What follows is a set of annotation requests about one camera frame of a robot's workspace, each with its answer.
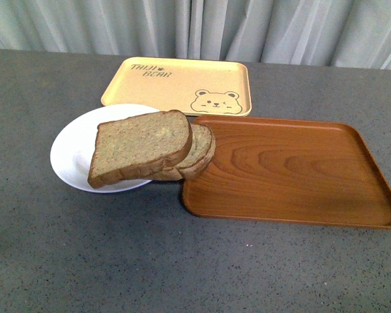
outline tray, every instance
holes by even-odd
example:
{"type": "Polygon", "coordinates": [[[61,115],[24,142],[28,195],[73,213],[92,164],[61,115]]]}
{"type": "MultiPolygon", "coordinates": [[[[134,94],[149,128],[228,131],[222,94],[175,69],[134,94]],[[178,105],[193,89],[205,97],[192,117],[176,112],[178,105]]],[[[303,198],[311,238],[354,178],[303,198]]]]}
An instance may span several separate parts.
{"type": "Polygon", "coordinates": [[[186,115],[246,116],[251,99],[247,68],[234,62],[131,57],[101,98],[104,106],[136,103],[186,115]]]}
{"type": "Polygon", "coordinates": [[[391,189],[355,129],[253,117],[194,122],[217,141],[206,171],[184,183],[194,215],[391,228],[391,189]]]}

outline bear face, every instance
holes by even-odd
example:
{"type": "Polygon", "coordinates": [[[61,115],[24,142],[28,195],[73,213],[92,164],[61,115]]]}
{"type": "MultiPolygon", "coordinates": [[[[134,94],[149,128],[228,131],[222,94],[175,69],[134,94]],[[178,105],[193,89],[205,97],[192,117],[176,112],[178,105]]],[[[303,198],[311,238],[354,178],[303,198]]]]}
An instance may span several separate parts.
{"type": "Polygon", "coordinates": [[[191,109],[196,112],[212,114],[238,114],[242,106],[237,101],[239,95],[233,91],[226,93],[211,93],[208,90],[195,92],[197,98],[191,103],[191,109]]]}

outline curtain fold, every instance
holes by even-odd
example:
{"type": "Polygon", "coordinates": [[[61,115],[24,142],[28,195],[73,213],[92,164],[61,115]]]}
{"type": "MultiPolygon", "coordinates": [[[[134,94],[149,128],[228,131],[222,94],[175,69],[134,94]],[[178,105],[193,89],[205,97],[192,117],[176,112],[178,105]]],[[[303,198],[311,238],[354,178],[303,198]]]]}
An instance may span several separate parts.
{"type": "Polygon", "coordinates": [[[391,0],[0,0],[0,49],[391,69],[391,0]]]}

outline white plate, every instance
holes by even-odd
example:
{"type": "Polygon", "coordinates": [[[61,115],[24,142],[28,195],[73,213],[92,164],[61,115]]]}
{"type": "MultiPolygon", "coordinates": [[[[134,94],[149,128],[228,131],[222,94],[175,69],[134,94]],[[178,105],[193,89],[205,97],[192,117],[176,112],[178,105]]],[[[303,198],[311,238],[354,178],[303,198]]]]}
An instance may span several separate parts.
{"type": "Polygon", "coordinates": [[[146,179],[134,179],[94,189],[88,184],[87,178],[98,124],[157,111],[159,110],[140,104],[116,104],[78,117],[65,126],[53,142],[51,148],[53,170],[68,185],[89,192],[119,192],[151,182],[146,179]]]}

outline bear ear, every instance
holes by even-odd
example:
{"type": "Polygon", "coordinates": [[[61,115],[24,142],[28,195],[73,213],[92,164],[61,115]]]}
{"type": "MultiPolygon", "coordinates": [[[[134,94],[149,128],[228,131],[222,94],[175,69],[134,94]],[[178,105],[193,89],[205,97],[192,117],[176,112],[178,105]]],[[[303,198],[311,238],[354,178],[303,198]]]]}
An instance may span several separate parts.
{"type": "Polygon", "coordinates": [[[202,95],[205,95],[206,93],[209,93],[208,90],[205,90],[205,89],[200,89],[200,90],[197,90],[195,92],[195,95],[198,97],[198,96],[202,96],[202,95]]]}
{"type": "Polygon", "coordinates": [[[229,97],[235,98],[235,99],[238,99],[238,97],[239,97],[239,94],[234,92],[234,91],[228,91],[228,92],[226,92],[224,94],[228,95],[229,97]]]}

